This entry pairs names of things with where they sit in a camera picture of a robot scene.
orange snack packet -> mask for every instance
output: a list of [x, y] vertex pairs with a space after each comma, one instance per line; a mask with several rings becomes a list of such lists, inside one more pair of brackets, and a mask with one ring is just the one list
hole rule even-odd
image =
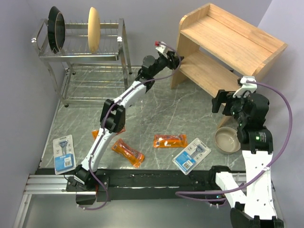
[[188, 146], [187, 137], [185, 134], [180, 134], [178, 136], [156, 134], [154, 135], [153, 144], [155, 148], [185, 148], [186, 146]]
[[[125, 127], [123, 127], [123, 129], [119, 133], [117, 133], [117, 135], [119, 135], [120, 133], [123, 133], [123, 132], [125, 132]], [[97, 138], [98, 133], [99, 133], [99, 130], [92, 131], [92, 135], [93, 135], [94, 139]]]
[[128, 146], [122, 139], [119, 139], [112, 146], [112, 150], [121, 154], [136, 168], [139, 168], [144, 160], [144, 155]]

dish rack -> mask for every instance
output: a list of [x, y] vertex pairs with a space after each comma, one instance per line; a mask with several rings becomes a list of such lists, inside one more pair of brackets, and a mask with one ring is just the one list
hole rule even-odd
[[[69, 22], [65, 23], [66, 39], [63, 48], [57, 54], [54, 54], [48, 44], [48, 35], [43, 37], [42, 30], [47, 28], [48, 20], [42, 19], [39, 23], [39, 28], [33, 35], [31, 40], [35, 51], [37, 52], [40, 60], [47, 67], [49, 74], [52, 78], [54, 90], [60, 101], [65, 107], [69, 104], [78, 103], [96, 103], [104, 102], [109, 97], [92, 95], [89, 91], [93, 89], [113, 89], [113, 88], [128, 88], [128, 73], [132, 74], [129, 48], [127, 42], [127, 34], [125, 30], [124, 19], [119, 19], [115, 23], [100, 23], [100, 43], [98, 51], [94, 54], [90, 53], [87, 41], [87, 26], [88, 23]], [[41, 47], [38, 45], [38, 39], [43, 40]], [[112, 64], [113, 61], [121, 61], [120, 64]], [[100, 63], [101, 61], [111, 61], [111, 63]], [[55, 74], [50, 62], [66, 63], [67, 71], [63, 82], [63, 88], [59, 90]], [[94, 72], [104, 74], [107, 72], [117, 72], [123, 74], [122, 80], [109, 80], [103, 76], [95, 77], [91, 80], [81, 78], [82, 72]], [[69, 96], [69, 88], [77, 87], [87, 89], [84, 93], [79, 95]]]

bowl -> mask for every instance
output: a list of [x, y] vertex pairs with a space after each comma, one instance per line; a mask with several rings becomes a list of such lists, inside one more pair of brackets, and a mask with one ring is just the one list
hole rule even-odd
[[237, 131], [231, 127], [221, 127], [214, 134], [214, 141], [219, 151], [224, 154], [232, 154], [241, 148]]

shelf board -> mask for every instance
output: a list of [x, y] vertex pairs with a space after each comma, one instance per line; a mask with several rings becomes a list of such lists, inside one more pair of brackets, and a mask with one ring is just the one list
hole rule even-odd
[[272, 55], [272, 52], [210, 16], [204, 16], [180, 33], [243, 75], [253, 75]]
[[201, 51], [186, 57], [182, 61], [180, 71], [213, 97], [219, 89], [239, 89], [238, 76]]

marble tabletop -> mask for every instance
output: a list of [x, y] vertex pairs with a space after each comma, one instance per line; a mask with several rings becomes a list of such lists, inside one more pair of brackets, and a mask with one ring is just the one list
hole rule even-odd
[[[136, 70], [129, 78], [132, 83]], [[171, 71], [165, 69], [156, 77], [166, 76]], [[77, 73], [75, 78], [97, 77], [118, 78], [122, 81], [122, 73], [96, 73], [94, 71]], [[212, 165], [226, 165], [232, 170], [244, 171], [245, 163], [241, 151], [226, 155], [220, 153], [214, 143], [214, 133], [222, 114], [211, 112], [211, 96], [188, 80], [180, 84], [177, 89], [170, 89], [171, 79], [156, 81], [150, 91], [140, 98], [126, 111], [126, 132], [114, 137], [106, 149], [99, 163], [99, 168], [134, 169], [127, 159], [111, 150], [112, 145], [122, 138], [129, 146], [145, 155], [139, 169], [175, 170], [178, 169], [172, 162], [182, 148], [154, 148], [155, 134], [186, 134], [190, 143], [195, 138], [201, 139], [210, 149], [211, 153], [195, 168], [196, 170], [209, 170]], [[81, 89], [71, 87], [69, 93], [75, 94]], [[99, 96], [117, 97], [123, 88], [102, 89]], [[96, 91], [84, 91], [86, 95]], [[99, 129], [102, 105], [71, 104], [68, 108], [59, 106], [54, 124], [51, 128], [49, 141], [44, 151], [40, 168], [54, 168], [53, 140], [71, 134], [74, 141], [74, 150], [77, 165], [85, 158], [94, 140], [91, 132]]]

